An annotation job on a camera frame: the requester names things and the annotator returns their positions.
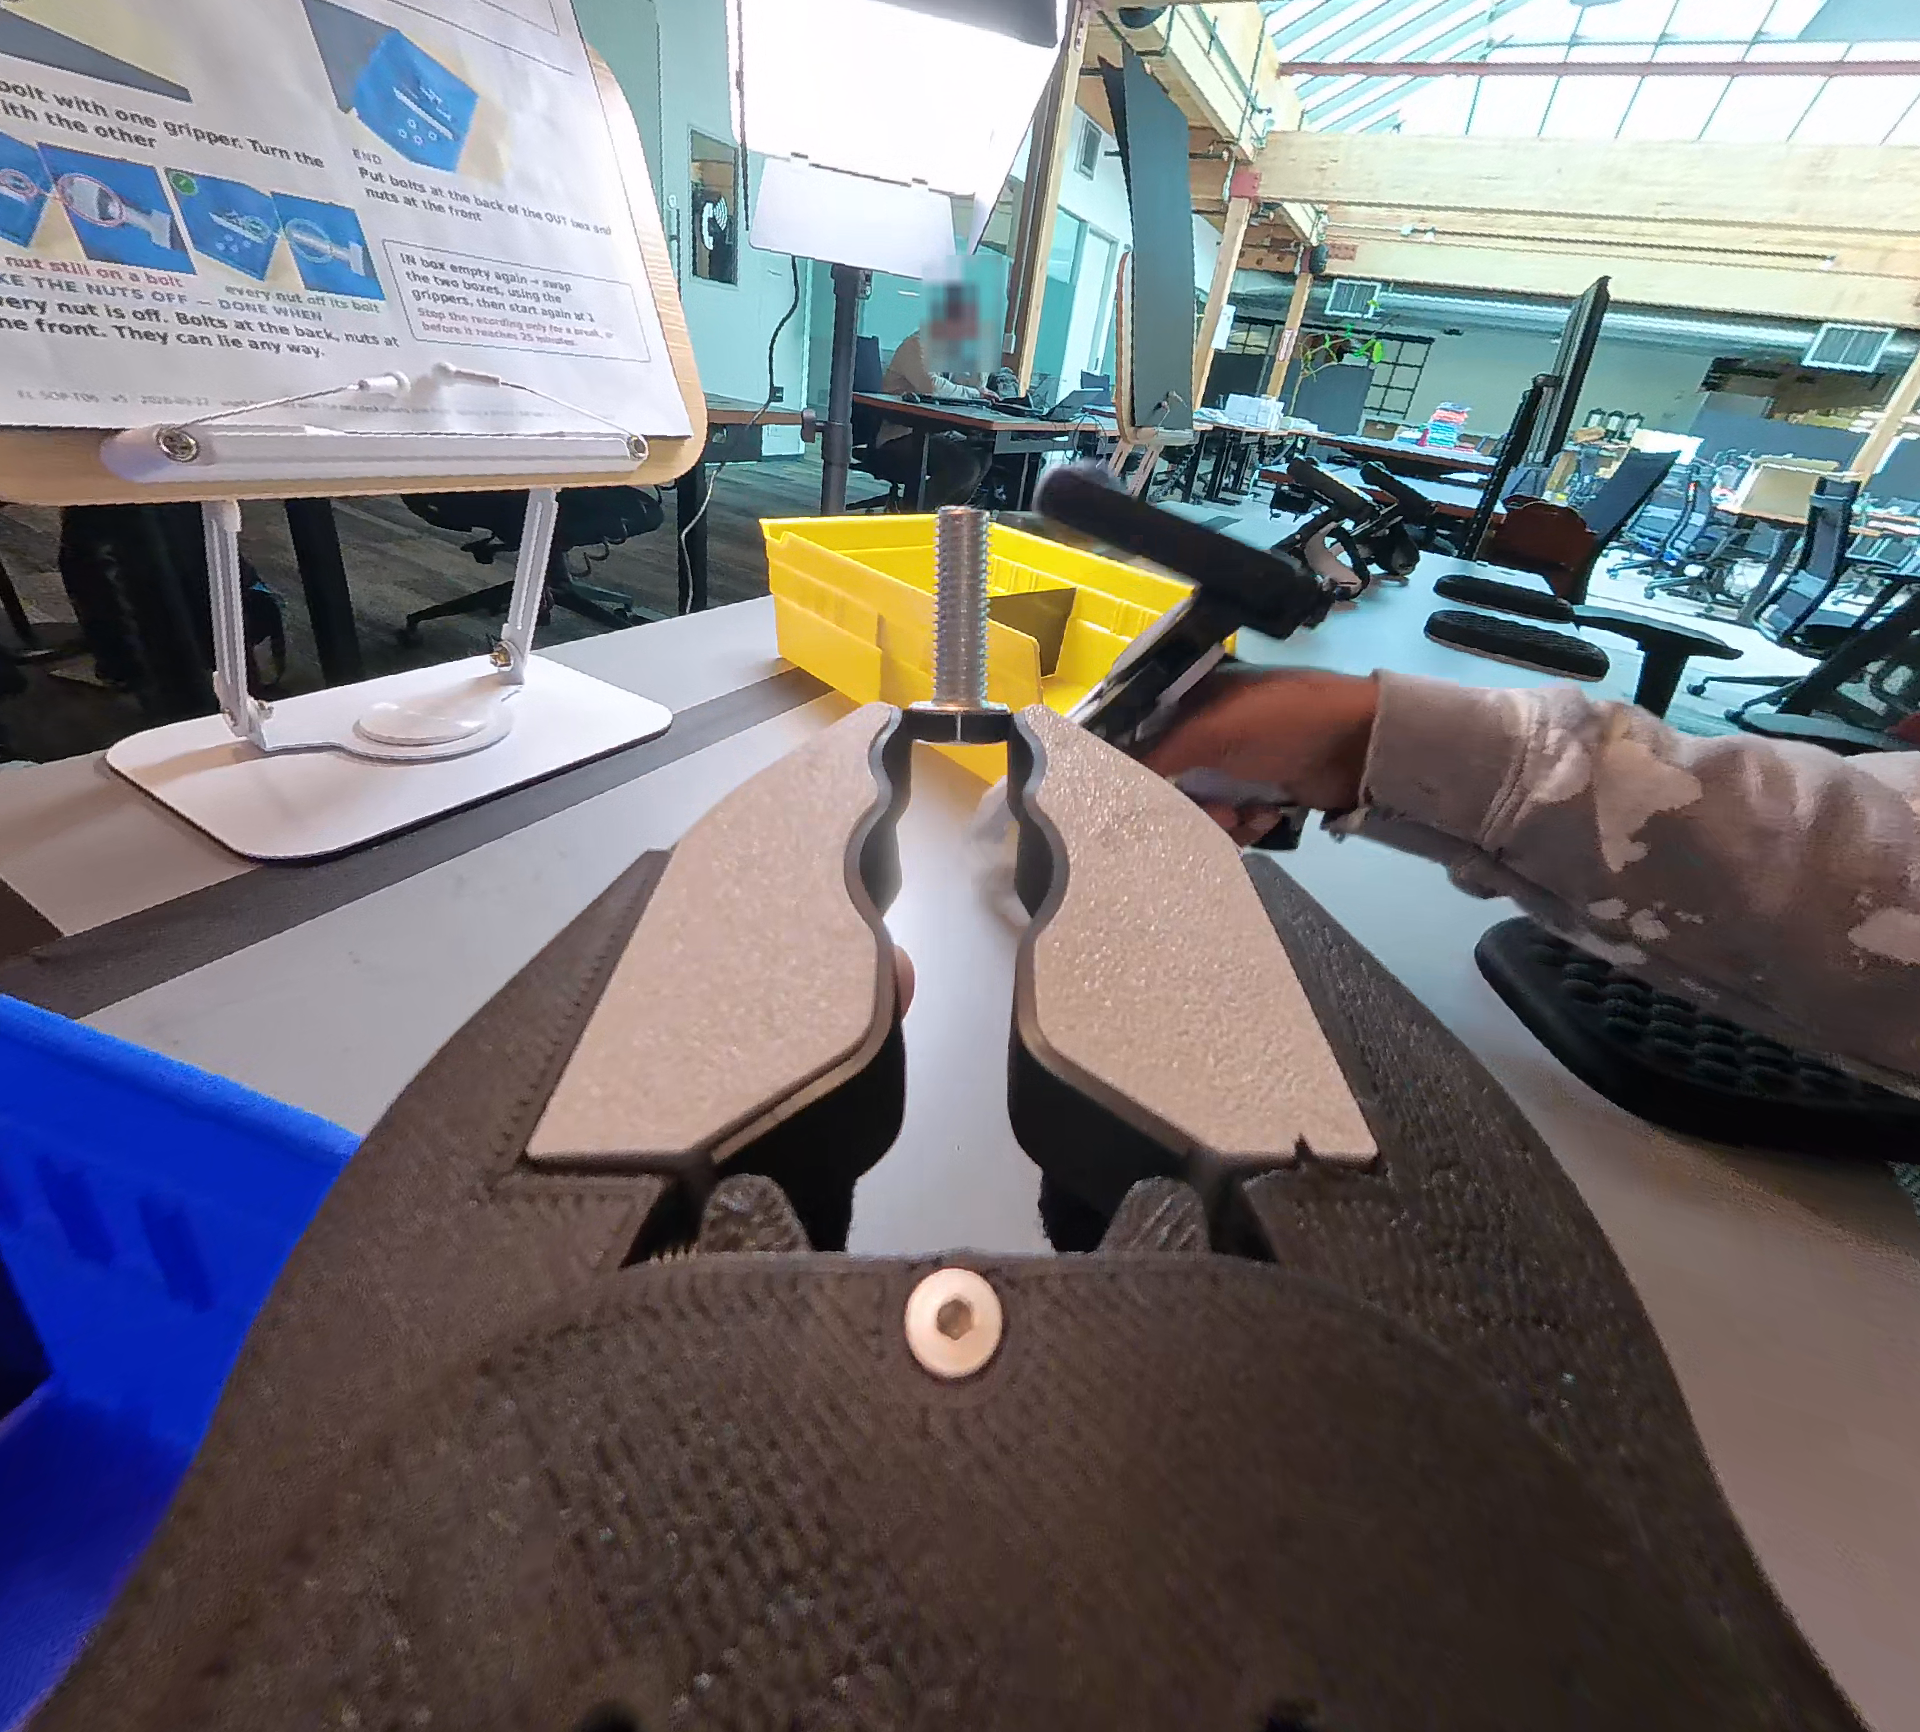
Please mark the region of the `black bin divider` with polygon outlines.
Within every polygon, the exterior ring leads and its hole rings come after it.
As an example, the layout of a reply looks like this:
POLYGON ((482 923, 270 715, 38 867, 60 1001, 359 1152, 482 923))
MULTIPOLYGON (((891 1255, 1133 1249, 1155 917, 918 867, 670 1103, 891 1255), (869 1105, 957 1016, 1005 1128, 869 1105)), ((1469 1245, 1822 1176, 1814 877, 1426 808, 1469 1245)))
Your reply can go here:
POLYGON ((1074 586, 993 593, 987 598, 987 624, 1034 640, 1037 678, 1045 681, 1059 665, 1075 600, 1077 589, 1074 586))

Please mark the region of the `person's right forearm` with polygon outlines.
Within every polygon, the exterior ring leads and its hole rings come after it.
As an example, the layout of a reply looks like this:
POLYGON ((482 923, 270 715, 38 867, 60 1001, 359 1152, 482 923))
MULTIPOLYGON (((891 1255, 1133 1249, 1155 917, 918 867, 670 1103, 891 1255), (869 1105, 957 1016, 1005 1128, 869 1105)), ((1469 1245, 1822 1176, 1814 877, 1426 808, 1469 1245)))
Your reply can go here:
POLYGON ((1685 736, 1566 686, 1373 686, 1358 805, 1332 831, 1915 1097, 1915 751, 1685 736))

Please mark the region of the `wooden top desk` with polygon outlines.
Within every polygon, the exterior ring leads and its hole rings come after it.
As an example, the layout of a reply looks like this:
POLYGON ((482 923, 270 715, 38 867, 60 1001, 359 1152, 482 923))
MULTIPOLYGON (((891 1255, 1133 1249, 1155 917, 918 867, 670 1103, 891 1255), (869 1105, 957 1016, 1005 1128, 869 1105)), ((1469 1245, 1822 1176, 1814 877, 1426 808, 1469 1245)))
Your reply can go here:
POLYGON ((961 435, 984 444, 989 462, 981 497, 997 515, 1030 512, 1045 470, 1096 460, 1117 444, 1116 419, 1101 409, 1053 417, 1049 410, 1031 414, 972 400, 856 392, 849 413, 856 431, 890 423, 920 449, 942 435, 961 435))
POLYGON ((706 439, 696 462, 674 481, 675 616, 709 605, 709 527, 714 491, 724 473, 758 464, 769 428, 802 431, 808 414, 781 400, 706 399, 706 439))

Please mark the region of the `person's right hand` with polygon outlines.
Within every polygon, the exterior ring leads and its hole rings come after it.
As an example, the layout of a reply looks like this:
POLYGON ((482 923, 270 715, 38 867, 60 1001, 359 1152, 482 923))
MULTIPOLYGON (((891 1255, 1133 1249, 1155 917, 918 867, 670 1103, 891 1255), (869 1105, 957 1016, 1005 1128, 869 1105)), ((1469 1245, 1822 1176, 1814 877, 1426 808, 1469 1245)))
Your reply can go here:
POLYGON ((1237 849, 1251 851, 1279 831, 1285 808, 1346 817, 1362 805, 1377 712, 1376 675, 1219 666, 1140 765, 1187 797, 1193 778, 1218 794, 1225 783, 1278 794, 1276 805, 1196 798, 1237 849))

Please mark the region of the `blue plastic bin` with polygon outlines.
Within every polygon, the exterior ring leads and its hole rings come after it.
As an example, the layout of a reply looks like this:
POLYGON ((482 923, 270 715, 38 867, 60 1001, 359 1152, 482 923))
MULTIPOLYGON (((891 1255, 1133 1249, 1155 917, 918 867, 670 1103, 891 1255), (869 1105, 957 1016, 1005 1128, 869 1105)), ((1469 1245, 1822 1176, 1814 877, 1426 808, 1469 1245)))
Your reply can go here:
POLYGON ((359 1136, 2 1001, 2 1727, 104 1622, 359 1136))

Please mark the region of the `brown chair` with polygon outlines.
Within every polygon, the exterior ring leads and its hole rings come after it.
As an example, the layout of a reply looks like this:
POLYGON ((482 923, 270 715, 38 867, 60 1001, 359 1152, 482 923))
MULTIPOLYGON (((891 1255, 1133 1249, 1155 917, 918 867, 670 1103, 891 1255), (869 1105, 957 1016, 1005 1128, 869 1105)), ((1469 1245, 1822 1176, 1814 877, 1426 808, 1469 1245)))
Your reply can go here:
POLYGON ((1581 605, 1603 551, 1601 535, 1584 517, 1535 497, 1510 498, 1478 549, 1488 568, 1528 573, 1563 605, 1581 605))

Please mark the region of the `steel hex bolt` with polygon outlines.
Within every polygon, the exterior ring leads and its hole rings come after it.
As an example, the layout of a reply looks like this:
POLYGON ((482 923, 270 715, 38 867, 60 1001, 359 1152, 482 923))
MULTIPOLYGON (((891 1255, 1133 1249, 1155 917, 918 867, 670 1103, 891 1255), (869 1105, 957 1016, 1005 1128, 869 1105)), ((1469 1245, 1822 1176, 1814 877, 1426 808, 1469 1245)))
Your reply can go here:
POLYGON ((989 698, 989 517, 946 505, 931 530, 930 695, 902 711, 912 744, 972 751, 1004 744, 1014 715, 989 698))

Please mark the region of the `black mesh office chair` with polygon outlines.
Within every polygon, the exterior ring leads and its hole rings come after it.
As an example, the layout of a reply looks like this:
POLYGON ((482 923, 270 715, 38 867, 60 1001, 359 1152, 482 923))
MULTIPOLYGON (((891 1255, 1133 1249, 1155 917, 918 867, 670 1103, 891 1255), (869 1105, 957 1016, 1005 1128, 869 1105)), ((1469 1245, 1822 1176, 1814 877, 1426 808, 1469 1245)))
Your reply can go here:
POLYGON ((1727 715, 1741 735, 1841 758, 1917 753, 1917 595, 1862 624, 1805 676, 1727 715))

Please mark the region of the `instruction sheet on stand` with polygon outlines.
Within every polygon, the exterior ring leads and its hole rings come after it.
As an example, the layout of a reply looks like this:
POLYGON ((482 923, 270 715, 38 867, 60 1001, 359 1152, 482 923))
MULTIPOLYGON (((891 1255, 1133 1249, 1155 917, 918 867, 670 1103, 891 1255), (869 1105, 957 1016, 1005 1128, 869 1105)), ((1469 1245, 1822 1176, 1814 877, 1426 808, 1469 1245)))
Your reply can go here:
POLYGON ((402 377, 368 384, 371 423, 353 426, 316 425, 305 414, 281 419, 273 400, 172 425, 3 425, 6 501, 200 509, 215 715, 118 743, 107 768, 234 856, 336 856, 668 728, 661 705, 536 657, 558 497, 670 482, 692 464, 706 428, 643 144, 612 72, 590 48, 587 62, 613 136, 635 138, 622 177, 684 399, 684 435, 647 440, 620 426, 429 431, 402 377), (527 554, 515 563, 510 611, 485 654, 284 701, 250 688, 237 567, 242 501, 458 491, 530 494, 527 554))

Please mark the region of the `spare black gripper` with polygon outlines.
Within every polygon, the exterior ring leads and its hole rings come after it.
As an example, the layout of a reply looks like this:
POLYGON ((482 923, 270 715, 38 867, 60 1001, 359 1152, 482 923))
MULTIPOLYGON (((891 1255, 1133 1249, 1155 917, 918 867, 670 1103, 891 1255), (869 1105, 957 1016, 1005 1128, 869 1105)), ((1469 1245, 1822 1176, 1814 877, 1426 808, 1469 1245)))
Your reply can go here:
POLYGON ((1360 547, 1358 519, 1371 502, 1296 452, 1273 484, 1272 505, 1298 517, 1269 552, 1298 563, 1335 606, 1354 605, 1373 583, 1360 547))
POLYGON ((1373 506, 1354 527, 1354 549, 1368 570, 1406 583, 1429 551, 1434 502, 1371 458, 1358 464, 1358 477, 1373 506))

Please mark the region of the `group of black office chairs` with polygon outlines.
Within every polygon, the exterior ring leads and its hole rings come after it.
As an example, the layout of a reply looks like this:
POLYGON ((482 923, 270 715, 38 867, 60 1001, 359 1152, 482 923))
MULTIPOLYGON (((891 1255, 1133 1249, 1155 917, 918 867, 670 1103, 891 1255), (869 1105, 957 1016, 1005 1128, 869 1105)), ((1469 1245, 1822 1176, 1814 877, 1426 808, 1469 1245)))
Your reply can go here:
POLYGON ((1858 481, 1797 456, 1695 462, 1632 521, 1615 577, 1648 600, 1758 631, 1778 600, 1816 609, 1855 577, 1915 568, 1915 442, 1858 481))

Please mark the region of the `yellow plastic bin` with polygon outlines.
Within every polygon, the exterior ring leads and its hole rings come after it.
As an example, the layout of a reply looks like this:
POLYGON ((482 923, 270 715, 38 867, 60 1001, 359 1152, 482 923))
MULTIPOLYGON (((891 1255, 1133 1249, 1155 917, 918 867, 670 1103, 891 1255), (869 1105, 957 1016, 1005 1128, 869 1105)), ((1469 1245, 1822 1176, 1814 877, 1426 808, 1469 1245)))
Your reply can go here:
MULTIPOLYGON (((780 657, 856 709, 898 711, 931 693, 931 515, 764 519, 780 657)), ((1142 563, 1064 544, 993 521, 987 596, 1075 589, 1055 672, 1039 678, 1035 643, 987 624, 987 697, 1022 712, 1070 712, 1130 643, 1175 609, 1187 583, 1142 563)))

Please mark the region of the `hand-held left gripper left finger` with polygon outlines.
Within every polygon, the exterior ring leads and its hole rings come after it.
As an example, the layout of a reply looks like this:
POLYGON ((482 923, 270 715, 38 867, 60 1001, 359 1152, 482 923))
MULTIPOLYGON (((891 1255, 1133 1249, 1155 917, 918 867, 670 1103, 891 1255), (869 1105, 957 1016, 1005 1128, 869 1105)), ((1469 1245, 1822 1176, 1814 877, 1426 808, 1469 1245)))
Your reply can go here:
POLYGON ((849 1216, 905 1105, 903 716, 861 705, 718 800, 668 855, 524 1146, 548 1176, 656 1176, 692 1202, 774 1182, 849 1216))

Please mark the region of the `printed instruction sheet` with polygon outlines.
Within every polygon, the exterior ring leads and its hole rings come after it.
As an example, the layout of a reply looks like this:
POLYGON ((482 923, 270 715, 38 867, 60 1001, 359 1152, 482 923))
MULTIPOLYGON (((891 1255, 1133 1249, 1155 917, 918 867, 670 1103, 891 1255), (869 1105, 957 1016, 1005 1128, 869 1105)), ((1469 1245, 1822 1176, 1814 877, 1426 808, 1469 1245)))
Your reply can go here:
POLYGON ((569 0, 3 0, 3 425, 688 410, 569 0))

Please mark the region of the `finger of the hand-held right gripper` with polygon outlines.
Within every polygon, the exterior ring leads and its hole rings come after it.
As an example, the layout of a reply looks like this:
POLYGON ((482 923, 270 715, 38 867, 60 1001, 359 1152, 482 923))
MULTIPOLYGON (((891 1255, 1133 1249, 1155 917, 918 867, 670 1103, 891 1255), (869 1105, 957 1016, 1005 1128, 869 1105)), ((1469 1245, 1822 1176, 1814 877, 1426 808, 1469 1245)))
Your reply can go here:
POLYGON ((972 893, 1007 931, 1022 931, 1031 923, 1031 913, 1020 899, 1017 862, 1020 827, 1005 781, 996 781, 972 810, 972 893))

